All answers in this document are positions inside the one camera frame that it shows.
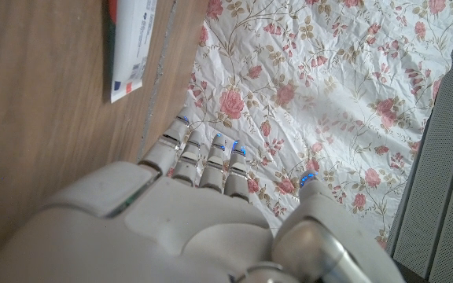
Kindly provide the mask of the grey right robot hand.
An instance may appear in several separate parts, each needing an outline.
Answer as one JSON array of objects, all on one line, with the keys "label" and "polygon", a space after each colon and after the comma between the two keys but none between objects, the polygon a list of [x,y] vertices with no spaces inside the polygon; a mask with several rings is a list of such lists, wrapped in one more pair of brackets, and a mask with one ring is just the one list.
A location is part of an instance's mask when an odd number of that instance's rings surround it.
[{"label": "grey right robot hand", "polygon": [[249,203],[245,146],[217,134],[202,173],[185,112],[138,164],[55,193],[0,251],[0,282],[401,282],[315,171],[278,230]]}]

